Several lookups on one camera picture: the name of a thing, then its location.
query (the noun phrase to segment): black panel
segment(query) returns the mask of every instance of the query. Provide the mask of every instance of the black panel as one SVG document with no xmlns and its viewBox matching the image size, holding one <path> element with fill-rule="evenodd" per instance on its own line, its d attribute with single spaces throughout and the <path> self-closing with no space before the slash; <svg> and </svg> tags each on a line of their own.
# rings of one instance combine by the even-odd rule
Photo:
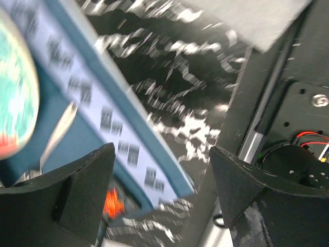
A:
<svg viewBox="0 0 329 247">
<path fill-rule="evenodd" d="M 85 157 L 0 190 L 0 246 L 90 247 L 114 164 L 107 144 Z"/>
<path fill-rule="evenodd" d="M 229 206 L 222 208 L 222 214 L 234 246 L 327 246 L 328 191 L 283 179 L 223 149 L 212 148 L 210 157 L 221 206 Z M 229 172 L 230 179 L 223 171 Z"/>
<path fill-rule="evenodd" d="M 305 130 L 328 134 L 329 106 L 312 105 L 312 98 L 319 94 L 329 95 L 329 89 L 304 82 L 291 84 L 275 117 L 268 143 L 291 140 L 293 135 Z"/>
</svg>

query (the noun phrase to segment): black and white patterned surface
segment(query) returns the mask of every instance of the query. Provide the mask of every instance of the black and white patterned surface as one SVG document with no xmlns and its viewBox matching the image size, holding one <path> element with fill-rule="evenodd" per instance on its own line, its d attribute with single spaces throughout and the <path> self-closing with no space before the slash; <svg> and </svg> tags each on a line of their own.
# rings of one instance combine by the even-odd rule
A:
<svg viewBox="0 0 329 247">
<path fill-rule="evenodd" d="M 177 246 L 229 108 L 246 46 L 200 10 L 164 0 L 77 0 L 165 141 L 194 181 L 195 195 L 122 219 L 106 239 Z M 155 173 L 150 170 L 153 182 Z"/>
</svg>

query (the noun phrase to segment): cable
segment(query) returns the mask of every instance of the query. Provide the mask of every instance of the cable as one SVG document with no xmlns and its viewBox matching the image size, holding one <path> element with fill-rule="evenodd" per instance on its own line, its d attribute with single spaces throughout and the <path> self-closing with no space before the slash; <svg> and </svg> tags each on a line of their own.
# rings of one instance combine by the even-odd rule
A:
<svg viewBox="0 0 329 247">
<path fill-rule="evenodd" d="M 297 138 L 299 138 L 299 137 L 301 137 L 301 136 L 303 136 L 303 135 L 308 135 L 308 134 L 318 135 L 319 133 L 314 132 L 314 131 L 303 131 L 303 132 L 301 132 L 301 133 L 299 133 L 299 134 L 297 135 Z"/>
<path fill-rule="evenodd" d="M 304 147 L 305 145 L 309 145 L 309 144 L 324 144 L 324 145 L 327 145 L 329 143 L 328 142 L 306 142 L 306 143 L 302 143 L 300 146 Z"/>
</svg>

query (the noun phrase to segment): black wire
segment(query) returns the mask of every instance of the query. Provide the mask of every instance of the black wire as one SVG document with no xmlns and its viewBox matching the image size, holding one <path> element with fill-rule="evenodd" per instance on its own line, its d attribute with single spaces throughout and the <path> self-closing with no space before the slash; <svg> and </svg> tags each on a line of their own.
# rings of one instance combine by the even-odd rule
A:
<svg viewBox="0 0 329 247">
<path fill-rule="evenodd" d="M 219 227 L 219 228 L 225 228 L 224 224 L 220 224 L 217 222 L 217 220 L 219 219 L 223 219 L 223 215 L 222 214 L 217 214 L 212 216 L 212 222 L 214 223 L 215 226 Z"/>
</svg>

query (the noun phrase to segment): white label strip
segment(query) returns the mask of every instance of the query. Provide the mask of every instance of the white label strip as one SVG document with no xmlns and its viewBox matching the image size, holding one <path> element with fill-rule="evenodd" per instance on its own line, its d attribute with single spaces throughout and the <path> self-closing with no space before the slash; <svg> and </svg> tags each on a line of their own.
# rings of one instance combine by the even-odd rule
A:
<svg viewBox="0 0 329 247">
<path fill-rule="evenodd" d="M 79 103 L 79 112 L 105 143 L 114 143 L 117 159 L 153 206 L 161 200 L 176 199 L 162 169 L 91 73 L 47 6 L 40 0 L 0 1 L 25 35 L 34 57 L 63 94 L 70 101 Z"/>
</svg>

